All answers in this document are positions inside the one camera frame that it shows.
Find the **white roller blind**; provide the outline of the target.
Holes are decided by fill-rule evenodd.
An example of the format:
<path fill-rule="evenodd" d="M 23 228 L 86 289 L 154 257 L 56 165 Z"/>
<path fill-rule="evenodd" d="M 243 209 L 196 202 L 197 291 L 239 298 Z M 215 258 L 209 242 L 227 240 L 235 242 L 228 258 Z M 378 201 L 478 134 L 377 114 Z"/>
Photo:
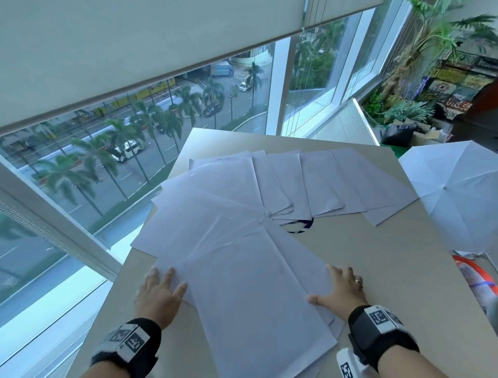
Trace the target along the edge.
<path fill-rule="evenodd" d="M 0 136 L 383 0 L 0 0 Z"/>

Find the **group of colourful signs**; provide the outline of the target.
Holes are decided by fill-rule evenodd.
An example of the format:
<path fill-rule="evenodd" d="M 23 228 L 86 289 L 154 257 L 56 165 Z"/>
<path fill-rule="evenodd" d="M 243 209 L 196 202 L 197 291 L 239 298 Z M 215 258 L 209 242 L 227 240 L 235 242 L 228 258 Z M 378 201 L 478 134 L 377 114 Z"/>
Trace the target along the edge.
<path fill-rule="evenodd" d="M 420 99 L 434 103 L 434 118 L 451 121 L 466 113 L 478 93 L 498 78 L 498 57 L 445 50 L 434 60 Z"/>

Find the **white window mullion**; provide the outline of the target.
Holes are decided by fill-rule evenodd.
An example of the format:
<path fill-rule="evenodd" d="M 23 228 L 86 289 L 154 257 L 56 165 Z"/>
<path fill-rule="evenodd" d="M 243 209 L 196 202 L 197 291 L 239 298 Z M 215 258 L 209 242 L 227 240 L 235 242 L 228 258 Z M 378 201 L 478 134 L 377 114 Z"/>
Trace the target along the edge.
<path fill-rule="evenodd" d="M 295 42 L 291 36 L 275 43 L 266 113 L 266 135 L 279 136 L 281 134 L 286 93 L 290 83 L 286 77 L 291 72 L 294 53 Z"/>

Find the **low green leafy plants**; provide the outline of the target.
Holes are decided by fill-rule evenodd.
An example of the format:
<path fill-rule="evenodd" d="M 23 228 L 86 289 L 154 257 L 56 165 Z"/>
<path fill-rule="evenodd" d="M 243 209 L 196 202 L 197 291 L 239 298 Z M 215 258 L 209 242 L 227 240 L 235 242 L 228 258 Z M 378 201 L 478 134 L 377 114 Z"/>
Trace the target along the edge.
<path fill-rule="evenodd" d="M 425 123 L 434 115 L 434 105 L 428 102 L 417 102 L 396 95 L 383 98 L 382 92 L 371 92 L 362 105 L 367 119 L 376 126 L 385 127 L 393 121 L 412 120 Z"/>

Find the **tall green palm plant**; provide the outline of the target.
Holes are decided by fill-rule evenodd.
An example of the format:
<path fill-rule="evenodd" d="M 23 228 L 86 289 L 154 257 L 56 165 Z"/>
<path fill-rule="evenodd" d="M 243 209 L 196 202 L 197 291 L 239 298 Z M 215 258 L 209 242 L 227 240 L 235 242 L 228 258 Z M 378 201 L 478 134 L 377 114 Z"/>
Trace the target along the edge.
<path fill-rule="evenodd" d="M 401 97 L 402 82 L 420 66 L 422 57 L 430 52 L 449 51 L 450 57 L 457 53 L 457 32 L 470 32 L 470 39 L 482 41 L 484 47 L 498 46 L 498 32 L 493 26 L 498 15 L 467 15 L 451 20 L 452 11 L 463 9 L 473 0 L 408 0 L 414 17 L 414 37 L 404 43 L 402 50 L 393 58 L 394 66 L 381 84 L 381 97 Z"/>

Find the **white van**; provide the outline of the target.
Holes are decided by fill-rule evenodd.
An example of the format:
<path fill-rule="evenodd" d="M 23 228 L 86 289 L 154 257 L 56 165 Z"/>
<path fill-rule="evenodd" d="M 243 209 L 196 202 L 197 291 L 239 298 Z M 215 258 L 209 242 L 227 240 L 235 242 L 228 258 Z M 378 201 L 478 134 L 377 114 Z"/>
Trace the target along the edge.
<path fill-rule="evenodd" d="M 137 154 L 143 152 L 144 145 L 141 140 L 128 140 L 123 144 L 123 148 L 124 150 L 122 150 L 119 146 L 111 146 L 109 149 L 110 155 L 118 163 L 124 163 Z"/>

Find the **brown cardboard box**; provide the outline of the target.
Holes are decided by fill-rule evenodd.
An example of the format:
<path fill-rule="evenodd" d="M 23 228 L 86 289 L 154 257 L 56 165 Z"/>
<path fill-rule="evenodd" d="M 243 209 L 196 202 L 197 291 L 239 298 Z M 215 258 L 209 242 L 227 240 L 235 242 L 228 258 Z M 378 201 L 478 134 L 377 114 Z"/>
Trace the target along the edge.
<path fill-rule="evenodd" d="M 415 123 L 415 129 L 410 141 L 410 147 L 444 144 L 452 138 L 451 133 L 447 133 L 436 127 Z"/>

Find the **spread of white paper sheets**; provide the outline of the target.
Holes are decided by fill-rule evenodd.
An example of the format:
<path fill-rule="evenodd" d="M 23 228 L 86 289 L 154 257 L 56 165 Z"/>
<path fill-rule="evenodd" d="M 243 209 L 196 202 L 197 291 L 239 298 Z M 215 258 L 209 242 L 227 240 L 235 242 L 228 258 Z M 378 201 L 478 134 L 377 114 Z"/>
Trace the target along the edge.
<path fill-rule="evenodd" d="M 219 378 L 318 378 L 337 339 L 284 323 L 261 281 L 259 228 L 353 213 L 379 225 L 416 199 L 352 148 L 190 159 L 161 184 L 131 246 L 155 256 L 160 274 L 175 268 L 173 285 L 188 282 L 184 300 L 198 312 Z"/>

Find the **person's left forearm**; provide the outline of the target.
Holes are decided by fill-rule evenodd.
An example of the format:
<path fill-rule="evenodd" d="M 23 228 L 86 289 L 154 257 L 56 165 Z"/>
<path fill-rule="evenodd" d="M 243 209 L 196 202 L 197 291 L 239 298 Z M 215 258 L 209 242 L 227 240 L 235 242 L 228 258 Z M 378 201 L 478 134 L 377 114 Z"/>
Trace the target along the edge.
<path fill-rule="evenodd" d="M 91 365 L 80 378 L 130 378 L 130 374 L 116 361 L 105 360 Z"/>

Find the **person's right hand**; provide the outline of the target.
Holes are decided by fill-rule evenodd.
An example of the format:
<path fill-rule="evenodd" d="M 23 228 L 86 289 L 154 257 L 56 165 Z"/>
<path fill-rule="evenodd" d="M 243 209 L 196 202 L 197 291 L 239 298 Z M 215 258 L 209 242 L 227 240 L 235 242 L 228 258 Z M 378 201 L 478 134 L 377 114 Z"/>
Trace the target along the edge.
<path fill-rule="evenodd" d="M 343 281 L 343 269 L 327 264 L 326 268 L 331 276 L 333 290 L 330 295 L 331 309 L 335 316 L 342 320 L 348 320 L 350 314 L 360 306 L 367 306 L 363 291 L 363 279 L 361 276 L 356 276 L 356 287 L 349 286 Z"/>

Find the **white open umbrella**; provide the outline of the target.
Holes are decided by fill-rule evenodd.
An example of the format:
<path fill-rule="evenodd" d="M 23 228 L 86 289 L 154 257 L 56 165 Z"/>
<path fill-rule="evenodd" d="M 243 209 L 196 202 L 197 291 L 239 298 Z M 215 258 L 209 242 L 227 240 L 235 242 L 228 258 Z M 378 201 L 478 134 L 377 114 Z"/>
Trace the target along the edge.
<path fill-rule="evenodd" d="M 498 239 L 498 153 L 463 141 L 412 147 L 398 161 L 447 249 L 480 255 Z"/>

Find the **person's right forearm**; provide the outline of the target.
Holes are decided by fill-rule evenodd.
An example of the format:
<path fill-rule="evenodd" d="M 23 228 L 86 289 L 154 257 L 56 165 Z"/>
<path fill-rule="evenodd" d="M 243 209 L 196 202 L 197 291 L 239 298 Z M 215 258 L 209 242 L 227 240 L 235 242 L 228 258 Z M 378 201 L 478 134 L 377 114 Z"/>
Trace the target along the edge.
<path fill-rule="evenodd" d="M 379 359 L 380 378 L 449 378 L 425 356 L 395 345 Z"/>

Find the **blue white round sticker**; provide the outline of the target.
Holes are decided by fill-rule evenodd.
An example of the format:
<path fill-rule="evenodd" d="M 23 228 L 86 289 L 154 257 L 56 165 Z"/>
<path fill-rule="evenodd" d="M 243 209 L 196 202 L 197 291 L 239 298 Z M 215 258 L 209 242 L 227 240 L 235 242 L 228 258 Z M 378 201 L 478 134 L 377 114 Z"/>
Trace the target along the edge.
<path fill-rule="evenodd" d="M 300 234 L 311 228 L 314 222 L 314 218 L 298 220 L 272 219 L 271 221 L 288 233 Z"/>

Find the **row of street palm trees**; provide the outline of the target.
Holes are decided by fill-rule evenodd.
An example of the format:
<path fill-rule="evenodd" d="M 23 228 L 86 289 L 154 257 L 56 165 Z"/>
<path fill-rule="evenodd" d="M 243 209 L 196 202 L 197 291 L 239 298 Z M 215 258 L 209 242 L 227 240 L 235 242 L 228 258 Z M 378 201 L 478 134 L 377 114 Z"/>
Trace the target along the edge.
<path fill-rule="evenodd" d="M 243 123 L 268 108 L 268 70 L 258 64 L 242 69 L 228 61 L 185 74 L 175 88 L 162 83 L 164 93 L 128 98 L 128 109 L 99 125 L 80 123 L 65 141 L 55 139 L 57 152 L 38 159 L 30 177 L 77 221 L 95 228 L 138 202 L 157 186 L 179 156 L 195 128 L 243 131 Z M 202 111 L 220 102 L 222 110 L 206 118 Z M 143 152 L 118 163 L 111 146 L 141 140 Z"/>

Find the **person's left hand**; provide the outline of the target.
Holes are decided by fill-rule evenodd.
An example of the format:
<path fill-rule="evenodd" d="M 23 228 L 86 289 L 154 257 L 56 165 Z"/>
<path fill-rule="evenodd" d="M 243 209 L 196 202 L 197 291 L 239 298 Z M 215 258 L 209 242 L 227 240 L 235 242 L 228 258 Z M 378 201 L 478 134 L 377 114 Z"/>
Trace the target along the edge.
<path fill-rule="evenodd" d="M 175 269 L 169 268 L 162 278 L 156 267 L 146 275 L 134 300 L 134 318 L 143 318 L 153 321 L 164 331 L 175 319 L 179 309 L 169 307 L 169 292 Z"/>

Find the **white window sill frame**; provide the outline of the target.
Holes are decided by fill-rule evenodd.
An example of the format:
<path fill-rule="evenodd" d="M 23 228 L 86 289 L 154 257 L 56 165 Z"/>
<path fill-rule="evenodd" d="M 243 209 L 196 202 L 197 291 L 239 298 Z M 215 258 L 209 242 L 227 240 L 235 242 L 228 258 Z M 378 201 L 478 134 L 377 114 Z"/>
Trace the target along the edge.
<path fill-rule="evenodd" d="M 122 263 L 0 155 L 0 211 L 114 282 Z"/>

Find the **black wristband with marker tag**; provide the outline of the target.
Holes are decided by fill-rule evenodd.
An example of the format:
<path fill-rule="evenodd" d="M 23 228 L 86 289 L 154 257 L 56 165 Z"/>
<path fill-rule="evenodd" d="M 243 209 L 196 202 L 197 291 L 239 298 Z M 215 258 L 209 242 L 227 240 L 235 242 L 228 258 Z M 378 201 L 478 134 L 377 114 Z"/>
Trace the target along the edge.
<path fill-rule="evenodd" d="M 161 328 L 154 321 L 136 318 L 108 333 L 94 351 L 90 366 L 112 362 L 130 378 L 144 378 L 154 368 L 161 343 Z"/>
<path fill-rule="evenodd" d="M 383 354 L 395 345 L 420 352 L 411 333 L 386 307 L 358 306 L 349 315 L 347 322 L 350 330 L 348 338 L 354 354 L 362 364 L 369 365 L 376 372 Z"/>

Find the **black bag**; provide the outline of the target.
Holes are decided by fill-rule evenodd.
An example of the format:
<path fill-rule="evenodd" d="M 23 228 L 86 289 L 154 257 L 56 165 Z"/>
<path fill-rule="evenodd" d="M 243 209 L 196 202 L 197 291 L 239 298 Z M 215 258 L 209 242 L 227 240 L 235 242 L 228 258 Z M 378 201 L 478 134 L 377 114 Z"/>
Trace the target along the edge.
<path fill-rule="evenodd" d="M 392 123 L 385 129 L 381 130 L 380 144 L 402 148 L 410 147 L 416 128 L 417 125 L 415 123 Z"/>

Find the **dark brown cabinet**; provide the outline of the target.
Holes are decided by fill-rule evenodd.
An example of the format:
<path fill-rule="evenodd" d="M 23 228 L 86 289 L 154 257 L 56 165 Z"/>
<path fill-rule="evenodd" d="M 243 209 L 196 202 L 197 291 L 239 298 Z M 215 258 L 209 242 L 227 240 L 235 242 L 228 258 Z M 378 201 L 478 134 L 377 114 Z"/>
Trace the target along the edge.
<path fill-rule="evenodd" d="M 474 97 L 468 111 L 453 120 L 450 142 L 474 141 L 498 154 L 498 77 Z"/>

